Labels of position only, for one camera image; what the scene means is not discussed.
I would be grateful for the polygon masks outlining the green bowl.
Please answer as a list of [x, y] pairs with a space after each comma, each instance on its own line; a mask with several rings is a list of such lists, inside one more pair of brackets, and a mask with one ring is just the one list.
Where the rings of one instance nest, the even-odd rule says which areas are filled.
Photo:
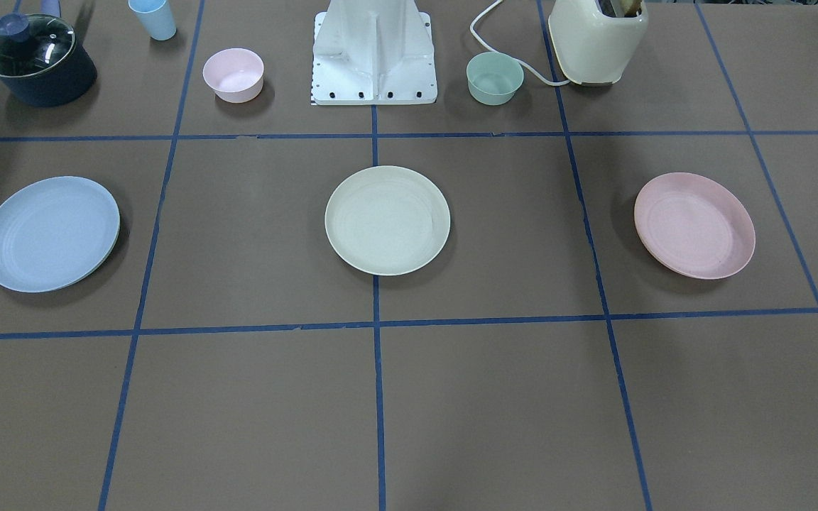
[[500, 52], [485, 52], [471, 58], [465, 67], [471, 97], [484, 106], [503, 106], [525, 81], [519, 61]]

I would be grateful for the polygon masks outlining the green plate under blue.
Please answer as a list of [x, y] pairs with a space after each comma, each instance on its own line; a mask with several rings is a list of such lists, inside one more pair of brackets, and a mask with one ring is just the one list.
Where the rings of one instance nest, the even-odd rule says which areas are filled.
[[72, 208], [62, 230], [60, 287], [74, 285], [104, 264], [116, 245], [120, 224], [114, 202]]

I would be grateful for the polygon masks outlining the pink bowl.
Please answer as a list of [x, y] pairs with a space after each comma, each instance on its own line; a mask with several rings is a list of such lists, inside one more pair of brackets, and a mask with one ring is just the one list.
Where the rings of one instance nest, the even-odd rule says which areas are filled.
[[221, 100], [241, 104], [262, 92], [264, 71], [264, 61], [255, 52], [228, 48], [213, 54], [204, 63], [202, 78]]

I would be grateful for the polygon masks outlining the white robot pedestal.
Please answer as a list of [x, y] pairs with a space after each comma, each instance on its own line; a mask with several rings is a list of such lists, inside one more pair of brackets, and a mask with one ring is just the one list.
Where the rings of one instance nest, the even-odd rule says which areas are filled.
[[415, 1], [331, 1], [315, 14], [315, 106], [419, 106], [438, 97], [431, 17]]

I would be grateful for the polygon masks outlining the cream toaster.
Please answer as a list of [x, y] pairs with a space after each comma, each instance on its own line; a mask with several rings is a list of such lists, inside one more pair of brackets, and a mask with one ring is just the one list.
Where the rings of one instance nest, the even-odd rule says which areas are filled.
[[622, 78], [648, 21], [645, 1], [555, 1], [547, 26], [562, 74], [604, 87]]

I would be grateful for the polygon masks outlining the pink plate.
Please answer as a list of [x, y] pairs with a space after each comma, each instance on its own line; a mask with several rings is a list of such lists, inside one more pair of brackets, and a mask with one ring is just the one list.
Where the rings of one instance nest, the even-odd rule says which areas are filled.
[[729, 278], [756, 252], [753, 220], [736, 195], [692, 172], [650, 179], [636, 195], [633, 220], [647, 252], [689, 278]]

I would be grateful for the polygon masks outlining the light blue cup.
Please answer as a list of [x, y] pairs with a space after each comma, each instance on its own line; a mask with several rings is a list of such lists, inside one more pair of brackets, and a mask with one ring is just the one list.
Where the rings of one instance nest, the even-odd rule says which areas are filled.
[[128, 1], [128, 7], [136, 14], [150, 39], [156, 41], [169, 40], [178, 31], [171, 6], [166, 0], [130, 0]]

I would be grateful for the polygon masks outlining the dark blue pot with lid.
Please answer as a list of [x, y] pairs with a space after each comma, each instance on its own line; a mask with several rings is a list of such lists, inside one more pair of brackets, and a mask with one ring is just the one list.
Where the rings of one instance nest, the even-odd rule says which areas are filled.
[[0, 81], [17, 100], [64, 106], [84, 96], [97, 75], [77, 29], [62, 18], [59, 1], [42, 1], [36, 13], [0, 16]]

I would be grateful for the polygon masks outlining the cream plate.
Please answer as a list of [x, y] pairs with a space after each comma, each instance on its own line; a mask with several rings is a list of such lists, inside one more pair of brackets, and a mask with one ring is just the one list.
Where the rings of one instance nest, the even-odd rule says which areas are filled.
[[379, 165], [337, 185], [325, 208], [325, 233], [353, 268], [379, 276], [419, 270], [442, 251], [452, 226], [444, 194], [424, 175]]

